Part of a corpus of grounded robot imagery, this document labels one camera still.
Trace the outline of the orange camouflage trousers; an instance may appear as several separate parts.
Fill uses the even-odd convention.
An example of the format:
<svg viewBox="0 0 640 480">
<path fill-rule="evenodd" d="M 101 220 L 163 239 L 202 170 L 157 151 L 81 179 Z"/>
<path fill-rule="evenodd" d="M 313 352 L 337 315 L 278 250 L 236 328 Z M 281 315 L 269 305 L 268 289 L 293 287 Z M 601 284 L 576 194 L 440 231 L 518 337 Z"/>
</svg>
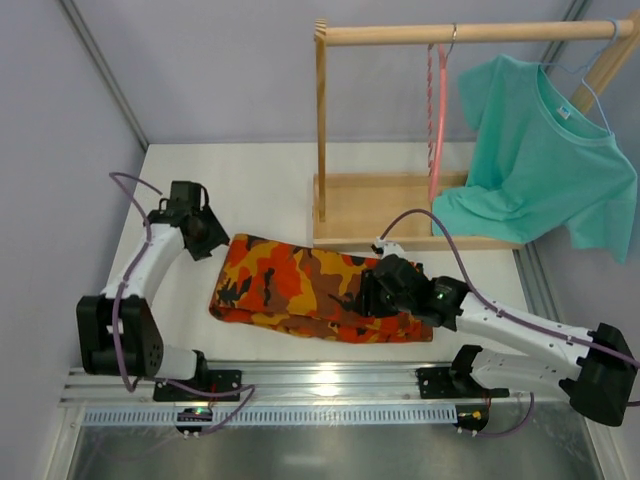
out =
<svg viewBox="0 0 640 480">
<path fill-rule="evenodd" d="M 230 243 L 209 313 L 227 323 L 327 341 L 432 341 L 433 328 L 409 314 L 376 319 L 357 313 L 361 275 L 377 263 L 240 233 Z"/>
</svg>

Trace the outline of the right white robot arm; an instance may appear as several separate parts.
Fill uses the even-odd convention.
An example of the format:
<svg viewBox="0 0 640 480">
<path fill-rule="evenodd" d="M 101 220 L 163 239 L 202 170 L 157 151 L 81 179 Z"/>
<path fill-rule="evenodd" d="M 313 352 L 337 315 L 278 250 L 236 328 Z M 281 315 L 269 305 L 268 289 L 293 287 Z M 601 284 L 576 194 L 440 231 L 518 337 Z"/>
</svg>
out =
<svg viewBox="0 0 640 480">
<path fill-rule="evenodd" d="M 611 427 L 622 424 L 631 404 L 639 363 L 611 325 L 589 330 L 510 312 L 484 296 L 468 277 L 429 278 L 396 254 L 363 272 L 356 310 L 377 319 L 406 313 L 426 326 L 508 348 L 508 353 L 480 345 L 460 348 L 445 384 L 461 398 L 511 392 L 554 397 Z"/>
</svg>

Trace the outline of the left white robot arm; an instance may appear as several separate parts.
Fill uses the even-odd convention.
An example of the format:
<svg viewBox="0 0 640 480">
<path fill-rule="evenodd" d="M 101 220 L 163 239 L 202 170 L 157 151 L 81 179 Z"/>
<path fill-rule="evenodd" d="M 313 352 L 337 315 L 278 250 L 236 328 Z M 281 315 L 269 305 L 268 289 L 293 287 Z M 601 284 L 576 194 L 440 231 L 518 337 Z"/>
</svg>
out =
<svg viewBox="0 0 640 480">
<path fill-rule="evenodd" d="M 211 209 L 207 189 L 192 181 L 172 182 L 157 208 L 141 216 L 143 235 L 126 266 L 99 294 L 83 296 L 76 306 L 83 369 L 118 376 L 128 391 L 145 379 L 210 395 L 204 354 L 166 344 L 152 304 L 182 253 L 205 260 L 230 238 Z"/>
</svg>

